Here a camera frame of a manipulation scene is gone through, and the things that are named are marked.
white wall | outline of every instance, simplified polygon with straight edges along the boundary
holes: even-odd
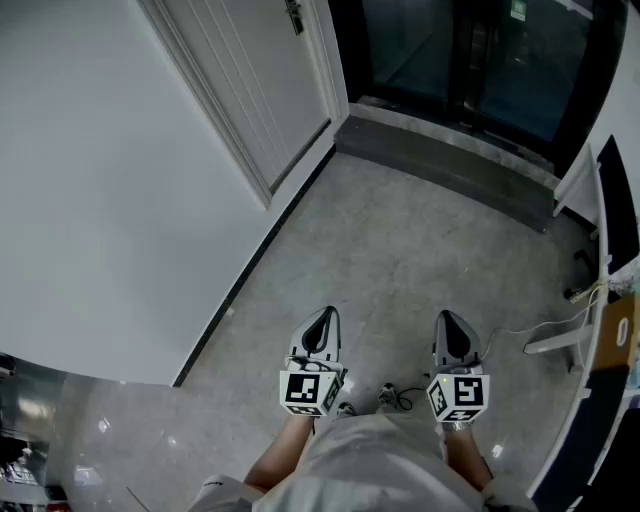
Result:
[[[629,15],[618,68],[587,143],[594,157],[613,134],[629,179],[636,214],[640,214],[640,15],[629,4]],[[560,197],[585,158],[585,147],[576,158],[558,189]],[[592,180],[585,180],[567,206],[596,224],[597,203]]]
[[[0,0],[0,49],[0,351],[171,384],[336,123],[264,212],[135,0]]]

black baseboard trim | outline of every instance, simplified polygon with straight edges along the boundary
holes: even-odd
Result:
[[[589,234],[593,233],[596,230],[597,226],[595,224],[593,224],[591,221],[588,221],[582,215],[580,215],[579,213],[576,213],[568,206],[565,206],[562,210],[560,210],[560,213],[564,213],[573,222],[578,224],[580,227],[586,229],[589,232]]]
[[[318,163],[318,165],[313,170],[311,175],[307,178],[307,181],[304,182],[304,185],[300,187],[300,190],[298,191],[298,193],[293,197],[289,205],[285,208],[284,212],[282,212],[282,215],[280,215],[280,218],[276,221],[276,223],[273,225],[273,227],[271,228],[267,236],[264,238],[264,240],[260,244],[260,247],[258,247],[253,257],[251,258],[247,266],[244,268],[244,270],[240,274],[240,277],[238,277],[234,285],[231,287],[231,290],[225,297],[224,301],[222,301],[222,305],[218,308],[218,311],[216,311],[216,314],[213,315],[213,319],[211,320],[211,322],[209,322],[209,325],[204,330],[204,333],[200,337],[200,340],[198,341],[198,343],[196,343],[196,346],[194,347],[193,351],[189,355],[187,362],[185,363],[184,367],[178,374],[178,378],[173,383],[174,388],[179,388],[180,386],[182,386],[185,379],[187,378],[187,375],[191,371],[191,368],[193,368],[193,365],[198,359],[198,356],[200,355],[205,345],[209,341],[209,338],[211,338],[213,331],[215,331],[220,321],[224,318],[224,315],[229,309],[229,306],[231,306],[234,299],[237,297],[238,293],[244,286],[244,283],[247,281],[247,279],[251,275],[251,272],[253,272],[253,269],[256,268],[256,265],[260,261],[260,258],[262,258],[266,250],[271,245],[271,242],[273,242],[273,239],[276,237],[278,232],[282,229],[282,226],[284,226],[284,223],[287,221],[291,213],[293,213],[293,210],[296,209],[296,206],[298,206],[298,204],[300,203],[304,195],[307,193],[307,191],[311,188],[311,185],[313,185],[313,183],[316,181],[318,176],[320,176],[320,173],[325,168],[329,160],[331,160],[331,157],[335,154],[335,152],[336,152],[336,147],[334,145],[331,147],[331,149],[329,149],[329,151],[322,158],[322,160],[320,160],[320,163]]]

dark glass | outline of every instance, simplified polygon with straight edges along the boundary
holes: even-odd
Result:
[[[515,4],[524,4],[524,15]],[[494,5],[476,113],[551,142],[576,84],[592,1],[501,0]]]
[[[362,0],[373,85],[447,101],[452,0]]]

glass door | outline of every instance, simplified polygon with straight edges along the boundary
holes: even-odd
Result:
[[[363,0],[372,93],[444,112],[453,37],[451,0]]]
[[[627,3],[329,0],[349,101],[446,124],[563,176],[615,73]]]
[[[478,128],[551,144],[576,86],[593,2],[498,0],[487,26]]]

door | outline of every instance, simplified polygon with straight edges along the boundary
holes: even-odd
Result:
[[[329,123],[304,12],[294,23],[285,0],[165,5],[263,182],[275,191]]]
[[[330,0],[349,101],[381,98],[387,108],[535,153],[559,176],[604,102],[627,9],[606,0],[344,4]],[[363,55],[368,65],[358,62]]]

